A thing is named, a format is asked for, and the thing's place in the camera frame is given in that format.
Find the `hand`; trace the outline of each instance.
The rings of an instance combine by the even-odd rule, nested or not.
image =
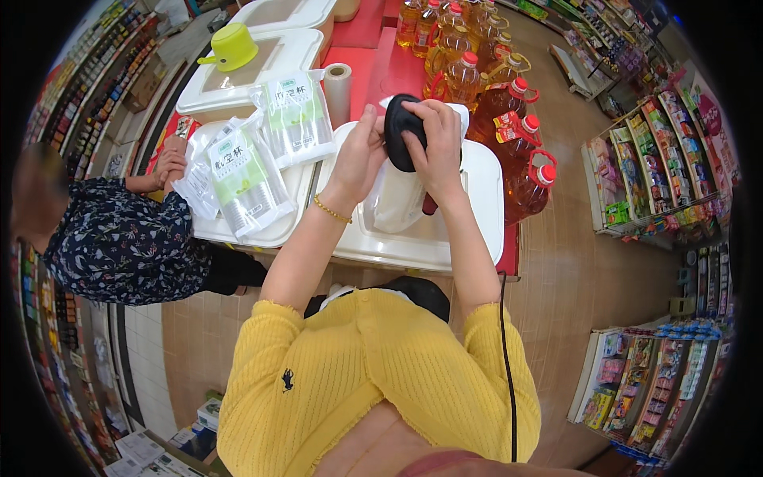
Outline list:
[[[340,210],[346,213],[349,209],[351,214],[365,199],[374,185],[379,167],[387,158],[382,146],[383,135],[384,117],[378,117],[373,105],[366,105],[360,122],[342,144],[329,182],[320,193],[324,205],[337,213]]]
[[[414,161],[421,184],[440,207],[450,198],[464,193],[461,185],[461,117],[459,113],[437,100],[427,99],[420,103],[403,102],[403,108],[424,121],[427,150],[415,134],[403,131],[403,142]]]
[[[156,190],[164,189],[165,182],[171,172],[179,171],[179,177],[176,179],[181,179],[185,166],[185,157],[175,147],[165,147],[159,155],[159,159],[156,160],[156,167],[154,167],[151,173]]]

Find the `gold bracelet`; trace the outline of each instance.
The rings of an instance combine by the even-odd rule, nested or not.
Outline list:
[[[315,202],[315,205],[320,207],[323,211],[325,211],[330,216],[338,218],[339,220],[341,220],[342,222],[346,222],[347,224],[351,224],[353,222],[352,218],[342,217],[341,215],[337,214],[335,211],[332,211],[325,205],[321,204],[320,201],[318,200],[318,194],[316,194],[313,197],[313,202]]]

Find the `bottle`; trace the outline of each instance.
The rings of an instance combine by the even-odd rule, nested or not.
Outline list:
[[[432,98],[458,103],[474,111],[481,81],[477,71],[477,55],[465,52],[461,59],[450,63],[432,81]]]
[[[481,42],[477,49],[477,69],[480,73],[484,72],[490,63],[511,55],[513,48],[511,34],[506,30],[501,31],[490,41]]]
[[[461,17],[468,26],[469,19],[472,18],[472,13],[475,13],[479,9],[482,0],[461,0],[459,3],[461,4],[462,9]]]
[[[419,0],[405,0],[400,5],[398,32],[394,36],[398,46],[403,48],[413,46],[416,37],[416,22],[421,14],[421,8]]]
[[[509,111],[493,118],[493,122],[495,135],[488,143],[493,143],[491,149],[501,164],[524,164],[530,159],[533,150],[542,146],[538,135],[540,121],[534,114],[528,114],[520,120],[515,111]]]
[[[469,40],[466,39],[466,27],[458,26],[450,34],[446,35],[435,47],[430,48],[427,59],[424,61],[424,70],[427,72],[427,80],[424,83],[423,96],[430,97],[432,81],[437,73],[445,69],[470,50]]]
[[[525,94],[528,89],[524,78],[488,86],[479,97],[477,109],[469,121],[466,138],[484,143],[488,137],[494,136],[496,124],[493,119],[509,111],[515,111],[517,117],[523,118],[527,113],[527,104],[538,101],[540,97],[537,89],[529,89],[535,95],[527,98]]]
[[[472,43],[472,51],[477,53],[482,43],[489,43],[501,30],[509,28],[509,21],[506,18],[492,14],[486,21],[480,23],[474,31],[469,31],[469,41]]]
[[[436,44],[440,38],[455,30],[456,27],[466,27],[466,22],[461,17],[463,9],[458,2],[450,2],[445,14],[440,15],[437,20],[438,32],[432,39],[432,44]]]
[[[551,163],[538,165],[536,156],[542,154]],[[513,225],[530,215],[540,213],[549,202],[551,187],[556,180],[556,159],[545,150],[535,150],[533,157],[521,168],[504,170],[504,224]]]
[[[427,7],[421,11],[419,19],[416,21],[416,41],[411,49],[414,56],[424,58],[427,55],[430,45],[430,32],[439,17],[439,2],[429,0]]]
[[[504,56],[502,60],[495,60],[485,67],[485,81],[488,85],[495,83],[512,82],[520,73],[530,71],[532,66],[527,58],[519,53]]]
[[[476,6],[472,10],[472,14],[469,15],[469,22],[466,25],[466,29],[469,31],[469,41],[475,42],[474,36],[479,32],[479,27],[488,21],[490,15],[497,15],[498,8],[495,6],[495,0],[482,0],[479,6]]]

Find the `black sponge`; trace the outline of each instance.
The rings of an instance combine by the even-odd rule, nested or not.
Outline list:
[[[416,172],[414,161],[411,160],[408,148],[403,142],[401,133],[410,131],[416,134],[421,141],[421,146],[427,150],[427,135],[424,133],[424,121],[415,114],[403,108],[403,101],[418,103],[421,100],[415,96],[401,94],[396,95],[387,106],[387,115],[384,119],[384,136],[387,142],[387,155],[389,160],[403,172]]]

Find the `black pants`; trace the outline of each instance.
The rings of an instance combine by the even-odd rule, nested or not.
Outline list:
[[[386,288],[403,292],[415,305],[420,306],[440,320],[448,322],[450,316],[450,300],[445,296],[434,282],[427,279],[420,279],[415,276],[398,276],[391,282],[384,285],[372,286],[369,288]],[[324,302],[326,295],[318,295],[310,298],[307,309],[304,311],[304,317],[311,317],[320,310],[320,304]]]
[[[262,286],[268,271],[251,255],[216,245],[210,246],[209,250],[212,264],[200,292],[232,295],[239,285]]]

